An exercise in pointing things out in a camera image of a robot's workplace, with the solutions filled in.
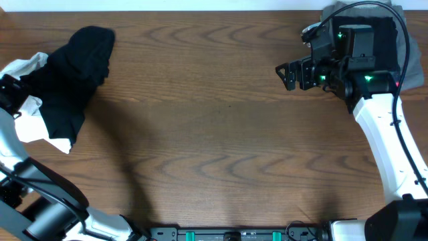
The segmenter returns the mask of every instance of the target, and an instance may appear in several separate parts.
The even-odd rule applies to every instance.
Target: gray cloth
[[[404,19],[406,22],[404,11],[401,6],[393,6],[390,1],[383,1],[383,3],[386,3],[387,5],[390,5],[393,7],[395,11],[399,13],[399,15]],[[335,5],[328,6],[324,8],[322,11],[321,21],[326,19],[331,13],[341,9],[347,5],[346,3],[338,1]],[[339,13],[337,16],[347,16],[347,17],[393,17],[395,25],[397,26],[398,36],[397,36],[397,58],[398,63],[400,65],[400,68],[403,69],[404,59],[405,59],[405,52],[406,52],[406,45],[404,40],[403,31],[401,30],[400,23],[397,21],[397,19],[394,17],[394,15],[386,10],[383,7],[371,7],[370,5],[367,5],[368,7],[353,7],[350,9],[347,9],[343,11],[342,13]],[[330,35],[333,36],[332,33],[332,27],[331,26],[331,20],[328,24],[326,24],[328,31],[330,32]],[[416,40],[414,40],[410,34],[409,34],[409,40],[410,40],[410,58],[409,58],[409,66],[407,67],[407,73],[406,78],[403,83],[402,90],[408,90],[410,88],[416,88],[419,86],[422,86],[424,83],[424,77],[423,77],[423,69],[421,65],[421,51],[419,50],[419,46],[417,45]]]

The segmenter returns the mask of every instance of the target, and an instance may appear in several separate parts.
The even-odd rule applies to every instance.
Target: wood grain
[[[50,53],[81,27],[116,32],[110,76],[70,155],[26,146],[92,206],[142,225],[285,226],[384,206],[367,140],[343,102],[287,92],[274,67],[309,53],[319,11],[7,13],[0,66]],[[428,74],[428,12],[406,12]],[[428,160],[428,87],[403,93]],[[0,239],[10,235],[0,232]]]

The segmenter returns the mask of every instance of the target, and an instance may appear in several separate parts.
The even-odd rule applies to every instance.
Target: wire
[[[58,196],[28,182],[26,179],[18,177],[8,171],[6,171],[3,167],[0,166],[0,172],[2,172],[3,174],[5,174],[8,178],[10,178],[12,181],[16,181],[26,187],[30,187],[38,192],[40,192],[41,194],[44,194],[47,197],[52,198],[53,200],[57,201],[59,204],[62,204],[64,207],[66,207],[73,215],[75,215],[75,217],[79,220],[79,222],[82,223],[82,230],[83,233],[86,234],[86,223],[85,220],[78,214],[78,211],[76,211],[76,208],[74,206],[72,206],[71,204],[69,204],[66,200],[63,200],[61,198],[59,198]]]
[[[403,151],[406,154],[407,160],[409,161],[409,164],[412,167],[413,172],[416,175],[417,182],[421,184],[422,189],[428,195],[427,184],[425,183],[425,180],[422,178],[421,173],[417,169],[415,161],[413,160],[413,158],[410,154],[410,151],[406,146],[406,142],[404,140],[403,134],[401,133],[401,129],[400,129],[400,120],[398,119],[398,116],[397,116],[397,103],[398,103],[399,96],[400,96],[401,86],[403,85],[403,82],[404,82],[404,79],[406,76],[407,66],[409,65],[409,57],[410,57],[409,32],[407,31],[406,23],[403,21],[403,18],[401,18],[401,16],[392,7],[390,7],[384,3],[380,3],[380,2],[376,2],[376,1],[362,1],[362,2],[347,5],[341,9],[339,9],[338,11],[335,11],[334,13],[330,14],[326,19],[324,19],[324,21],[322,21],[320,23],[320,25],[318,25],[314,29],[311,29],[310,32],[307,32],[308,38],[313,36],[321,27],[323,27],[335,15],[337,15],[337,14],[339,14],[339,13],[341,13],[347,9],[350,9],[352,7],[356,7],[359,5],[377,5],[379,7],[384,7],[385,9],[390,11],[394,15],[394,17],[397,18],[398,22],[401,25],[401,29],[403,30],[405,44],[406,44],[406,54],[405,54],[405,59],[404,59],[404,64],[403,64],[403,70],[401,72],[401,76],[400,76],[400,80],[399,80],[399,85],[397,87],[397,91],[395,92],[394,99],[393,99],[393,106],[392,106],[392,108],[393,108],[393,124],[394,124],[395,130],[397,132],[397,136],[400,140],[400,144],[403,148]]]
[[[291,237],[290,236],[290,234],[289,234],[289,232],[288,232],[288,228],[290,227],[290,225],[292,225],[293,223],[300,223],[300,224],[303,224],[303,225],[305,225],[305,228],[307,228],[308,229],[308,231],[309,231],[309,233],[313,236],[313,237],[315,237],[315,240],[317,240],[318,241],[318,238],[315,236],[315,234],[309,229],[309,227],[305,224],[305,222],[303,222],[303,221],[300,221],[300,220],[294,220],[294,221],[291,221],[288,225],[287,225],[287,228],[286,228],[286,234],[287,234],[287,236],[288,236],[288,238],[290,239],[290,240],[292,240],[292,241],[299,241],[299,240],[296,240],[296,239],[294,239],[293,237]]]

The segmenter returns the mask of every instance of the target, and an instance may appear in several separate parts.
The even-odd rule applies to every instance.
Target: white cloth
[[[17,80],[20,76],[27,75],[40,69],[47,62],[47,54],[36,53],[30,60],[15,60],[8,64],[1,72],[0,78],[8,74]],[[21,116],[15,119],[15,130],[20,141],[28,143],[45,139],[65,154],[70,153],[72,145],[69,139],[50,139],[45,122],[41,117],[39,108],[42,101],[34,96],[28,96],[19,109]]]

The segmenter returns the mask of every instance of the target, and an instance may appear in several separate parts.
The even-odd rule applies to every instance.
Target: folded cloth
[[[403,18],[403,20],[406,21],[404,16],[404,11],[401,6],[398,6],[398,5],[393,6],[391,1],[382,1],[382,2],[391,6],[395,11],[399,13],[399,15]],[[324,8],[324,10],[322,11],[321,20],[326,19],[331,13],[334,13],[335,11],[341,9],[347,4],[349,4],[349,1],[345,3],[342,1],[338,1],[335,5],[331,5]],[[397,31],[398,31],[397,38],[396,38],[398,65],[400,66],[401,69],[403,69],[405,52],[406,52],[404,35],[401,30],[400,23],[391,12],[389,12],[383,7],[373,7],[373,5],[365,5],[361,7],[353,7],[353,8],[347,9],[339,13],[337,16],[392,17],[393,21],[395,22],[395,25],[397,26]],[[329,23],[326,24],[326,26],[329,29],[330,35],[333,37],[333,28],[330,27],[331,23],[332,23],[332,20],[330,20]],[[423,69],[421,65],[421,51],[419,50],[419,46],[417,45],[416,40],[414,40],[410,36],[410,34],[409,34],[409,40],[410,40],[410,58],[409,58],[409,65],[407,68],[406,78],[403,83],[402,90],[416,88],[416,87],[422,86],[424,83]]]
[[[40,69],[46,64],[47,54],[36,53],[30,60],[15,60],[8,64],[1,72],[0,79],[3,75],[8,74],[17,80],[20,76],[27,75],[34,70]],[[42,101],[34,96],[28,96],[22,104],[19,112],[21,116],[15,119],[15,130],[20,141],[28,143],[40,139],[45,139],[60,151],[68,154],[72,145],[69,139],[50,139],[47,133],[45,122],[41,117],[39,108]]]
[[[21,77],[43,101],[40,113],[49,138],[67,138],[72,145],[76,142],[85,120],[83,110],[108,77],[113,44],[112,30],[84,27],[51,54],[45,66]]]

